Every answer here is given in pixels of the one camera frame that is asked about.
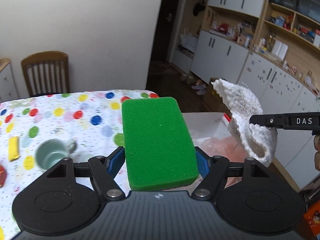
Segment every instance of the wooden chair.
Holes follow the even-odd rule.
[[[21,61],[30,97],[70,93],[68,55],[61,51],[43,51]]]

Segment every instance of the green sponge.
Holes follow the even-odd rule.
[[[124,149],[132,190],[186,186],[199,175],[196,151],[174,98],[122,103]]]

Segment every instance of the black tongs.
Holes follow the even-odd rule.
[[[312,135],[320,135],[320,112],[293,114],[253,115],[250,123],[285,130],[311,130]]]

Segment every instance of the floor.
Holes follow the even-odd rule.
[[[205,112],[196,90],[180,81],[181,74],[164,62],[151,62],[147,79],[147,90],[160,97],[173,97],[177,100],[181,112]]]

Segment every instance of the white bag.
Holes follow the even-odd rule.
[[[193,53],[196,51],[196,46],[198,43],[198,38],[192,36],[189,32],[188,28],[184,29],[184,33],[180,34],[181,38],[181,46],[192,51]]]

